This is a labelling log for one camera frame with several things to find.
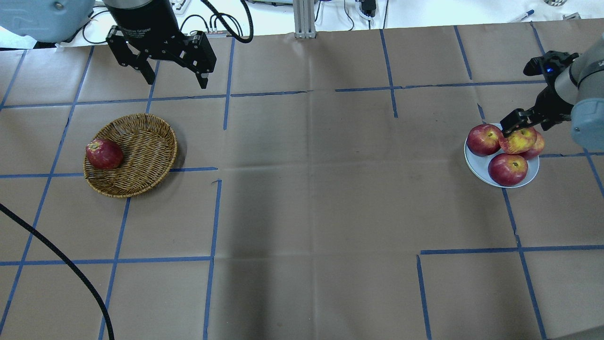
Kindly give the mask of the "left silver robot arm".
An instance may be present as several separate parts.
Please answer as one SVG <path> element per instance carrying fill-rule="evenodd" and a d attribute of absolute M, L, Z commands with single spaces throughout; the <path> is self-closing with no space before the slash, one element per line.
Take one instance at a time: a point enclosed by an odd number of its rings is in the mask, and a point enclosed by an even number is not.
<path fill-rule="evenodd" d="M 202 89 L 213 73 L 216 55 L 204 32 L 181 32 L 168 0 L 105 0 L 115 25 L 106 36 L 116 61 L 139 71 L 148 84 L 156 79 L 150 60 L 174 62 L 196 76 Z M 1 26 L 42 43 L 74 37 L 92 17 L 93 0 L 3 0 Z"/>

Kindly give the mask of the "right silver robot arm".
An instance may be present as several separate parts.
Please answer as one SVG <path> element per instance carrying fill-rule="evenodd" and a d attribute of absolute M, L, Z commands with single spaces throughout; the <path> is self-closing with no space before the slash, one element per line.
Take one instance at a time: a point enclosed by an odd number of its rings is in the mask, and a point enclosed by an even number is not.
<path fill-rule="evenodd" d="M 572 140 L 589 150 L 604 148 L 604 41 L 600 36 L 586 52 L 548 51 L 531 58 L 524 75 L 542 75 L 546 87 L 528 110 L 515 109 L 500 121 L 503 135 L 541 125 L 548 131 L 570 122 Z"/>

